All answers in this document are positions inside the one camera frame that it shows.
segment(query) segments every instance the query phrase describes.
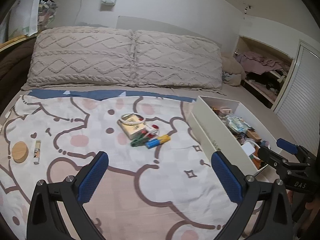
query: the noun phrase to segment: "storage box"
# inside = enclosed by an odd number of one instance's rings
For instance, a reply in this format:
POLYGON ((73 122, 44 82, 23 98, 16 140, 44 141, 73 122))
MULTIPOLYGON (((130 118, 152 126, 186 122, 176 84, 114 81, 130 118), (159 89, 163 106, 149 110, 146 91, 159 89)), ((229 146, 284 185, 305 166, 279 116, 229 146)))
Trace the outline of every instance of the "storage box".
POLYGON ((256 168, 242 150, 240 143, 211 109, 212 106, 217 109, 232 109, 233 114, 251 125, 262 140, 269 141, 271 150, 278 154, 281 152, 275 138, 243 104, 228 99, 198 96, 187 121, 209 160, 212 153, 220 150, 231 164, 238 166, 244 175, 255 176, 266 167, 260 170, 256 168))

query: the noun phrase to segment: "pink cloth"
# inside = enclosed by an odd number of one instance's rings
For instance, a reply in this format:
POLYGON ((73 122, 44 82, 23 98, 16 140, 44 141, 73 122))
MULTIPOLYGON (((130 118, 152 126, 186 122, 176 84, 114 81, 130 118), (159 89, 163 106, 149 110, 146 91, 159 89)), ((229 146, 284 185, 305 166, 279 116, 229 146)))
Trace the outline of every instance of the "pink cloth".
POLYGON ((264 58, 260 54, 252 51, 240 54, 236 60, 242 65, 244 71, 254 72, 259 75, 271 70, 281 69, 281 64, 283 64, 280 60, 264 58))

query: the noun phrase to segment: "round wooden lid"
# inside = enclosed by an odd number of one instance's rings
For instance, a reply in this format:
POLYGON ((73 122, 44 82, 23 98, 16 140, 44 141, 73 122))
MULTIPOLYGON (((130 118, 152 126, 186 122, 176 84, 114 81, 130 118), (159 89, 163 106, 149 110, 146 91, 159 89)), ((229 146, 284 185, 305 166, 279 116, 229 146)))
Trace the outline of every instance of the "round wooden lid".
POLYGON ((12 148, 12 158, 16 163, 22 163, 28 157, 28 147, 24 142, 17 142, 12 148))

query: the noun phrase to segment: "white louvered door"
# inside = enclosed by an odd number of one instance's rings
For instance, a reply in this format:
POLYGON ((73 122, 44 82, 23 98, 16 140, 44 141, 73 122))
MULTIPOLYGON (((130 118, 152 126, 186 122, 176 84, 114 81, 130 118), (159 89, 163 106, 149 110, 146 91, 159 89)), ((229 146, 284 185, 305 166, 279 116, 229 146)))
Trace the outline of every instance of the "white louvered door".
POLYGON ((320 54, 308 45, 300 44, 296 65, 275 113, 297 144, 316 155, 320 121, 320 54))

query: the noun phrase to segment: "electrical wire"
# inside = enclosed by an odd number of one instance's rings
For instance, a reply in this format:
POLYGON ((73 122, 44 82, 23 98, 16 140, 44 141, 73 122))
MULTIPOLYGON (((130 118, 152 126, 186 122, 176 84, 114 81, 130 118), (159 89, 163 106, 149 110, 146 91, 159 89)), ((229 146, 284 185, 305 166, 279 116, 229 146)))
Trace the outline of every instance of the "electrical wire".
POLYGON ((78 18, 78 16, 79 16, 80 11, 81 11, 81 7, 82 7, 82 0, 80 0, 80 8, 79 8, 79 10, 78 10, 78 13, 77 13, 77 15, 76 15, 76 18, 75 18, 75 21, 74 21, 73 25, 76 24, 77 18, 78 18))

